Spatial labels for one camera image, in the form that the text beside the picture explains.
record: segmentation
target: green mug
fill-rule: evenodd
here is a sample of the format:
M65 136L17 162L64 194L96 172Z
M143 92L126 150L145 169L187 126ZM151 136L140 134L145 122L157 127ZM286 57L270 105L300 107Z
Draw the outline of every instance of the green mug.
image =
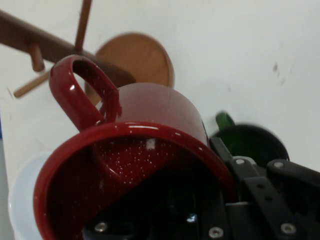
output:
M232 156L252 158L256 164L265 168L274 159L290 160L282 142L271 132L251 124L235 124L226 112L215 116L219 137Z

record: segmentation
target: white background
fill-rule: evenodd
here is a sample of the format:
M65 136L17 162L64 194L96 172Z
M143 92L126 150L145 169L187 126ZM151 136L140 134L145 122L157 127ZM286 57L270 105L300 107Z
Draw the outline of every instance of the white background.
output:
M81 3L0 0L0 8L73 43ZM320 171L319 22L318 0L94 0L84 49L95 53L124 32L152 35L172 60L175 89L198 108L209 135L217 130L216 112L227 110L237 122L271 130L293 162ZM27 159L77 130L48 83L24 98L12 97L37 75L27 54L0 45L0 59L10 187Z

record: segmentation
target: white speckle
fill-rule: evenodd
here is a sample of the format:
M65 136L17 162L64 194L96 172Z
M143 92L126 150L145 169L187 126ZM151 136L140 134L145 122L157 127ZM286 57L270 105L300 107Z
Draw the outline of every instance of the white speckle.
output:
M101 181L100 181L100 184L99 184L99 188L102 189L102 188L104 187L104 184L105 184L104 181L101 180Z
M156 139L155 138L150 138L146 141L145 148L147 150L153 150L156 148Z

